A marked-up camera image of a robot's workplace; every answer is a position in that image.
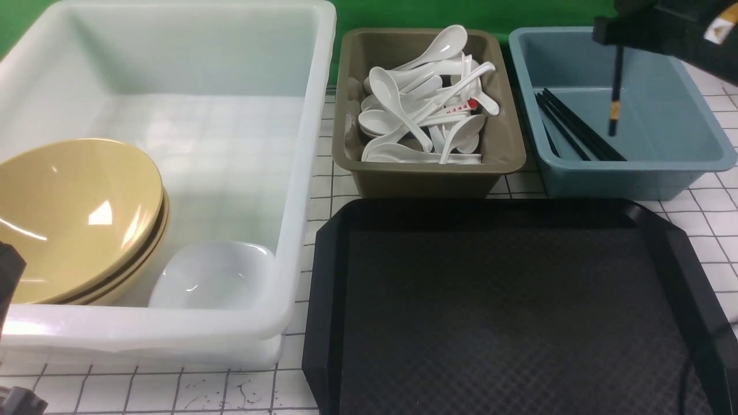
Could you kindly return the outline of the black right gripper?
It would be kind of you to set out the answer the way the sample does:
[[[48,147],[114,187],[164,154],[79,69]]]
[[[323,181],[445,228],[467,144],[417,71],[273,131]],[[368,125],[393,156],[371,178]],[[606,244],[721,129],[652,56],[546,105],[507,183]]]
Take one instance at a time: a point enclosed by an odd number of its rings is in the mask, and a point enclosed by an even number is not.
[[[672,56],[703,71],[735,71],[735,1],[616,1],[596,17],[593,40]]]

